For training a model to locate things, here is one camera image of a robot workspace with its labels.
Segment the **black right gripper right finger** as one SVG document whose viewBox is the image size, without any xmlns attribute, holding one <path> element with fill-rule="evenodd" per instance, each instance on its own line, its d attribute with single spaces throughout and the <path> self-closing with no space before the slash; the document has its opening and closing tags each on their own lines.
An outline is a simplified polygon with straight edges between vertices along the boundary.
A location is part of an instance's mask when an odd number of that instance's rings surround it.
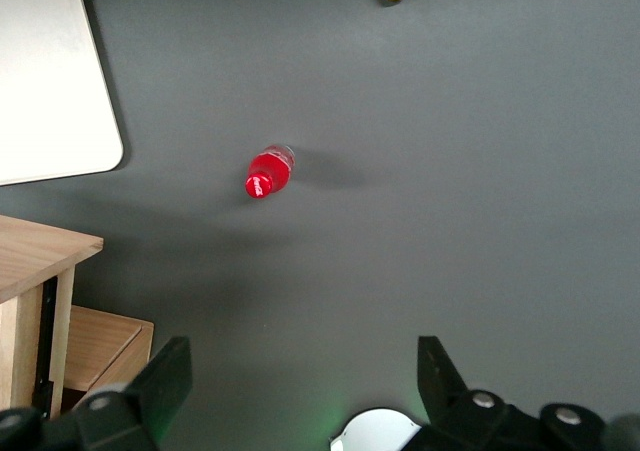
<svg viewBox="0 0 640 451">
<path fill-rule="evenodd" d="M 551 403 L 537 417 L 465 384 L 435 336 L 417 346 L 417 385 L 429 423 L 411 450 L 602 450 L 605 422 L 574 404 Z"/>
</svg>

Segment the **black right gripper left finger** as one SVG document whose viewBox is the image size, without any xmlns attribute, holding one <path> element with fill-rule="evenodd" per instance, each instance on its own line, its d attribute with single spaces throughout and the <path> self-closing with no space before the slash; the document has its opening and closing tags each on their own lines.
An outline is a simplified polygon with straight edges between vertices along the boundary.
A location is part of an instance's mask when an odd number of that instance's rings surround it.
<svg viewBox="0 0 640 451">
<path fill-rule="evenodd" d="M 191 346 L 173 337 L 121 389 L 105 387 L 59 418 L 1 412 L 3 450 L 158 450 L 192 389 Z"/>
</svg>

